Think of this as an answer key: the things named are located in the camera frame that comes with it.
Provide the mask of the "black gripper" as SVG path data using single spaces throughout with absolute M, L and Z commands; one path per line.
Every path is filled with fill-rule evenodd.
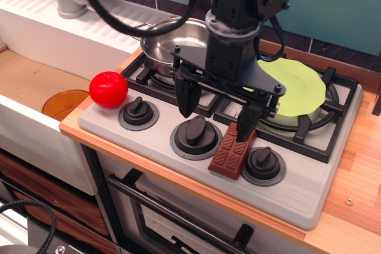
M 180 113 L 189 117 L 203 89 L 242 105 L 237 142 L 246 142 L 260 118 L 273 118 L 279 98 L 286 93 L 280 82 L 258 65 L 257 32 L 229 35 L 210 32 L 207 47 L 175 46 L 174 91 Z

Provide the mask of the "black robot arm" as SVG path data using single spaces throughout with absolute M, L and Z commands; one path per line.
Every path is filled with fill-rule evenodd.
M 184 117 L 194 112 L 202 90 L 242 106 L 238 142 L 249 139 L 259 120 L 276 115 L 286 88 L 258 65 L 278 59 L 261 54 L 260 32 L 267 21 L 278 28 L 276 14 L 288 8 L 289 0 L 212 0 L 205 17 L 207 47 L 171 50 L 177 105 Z

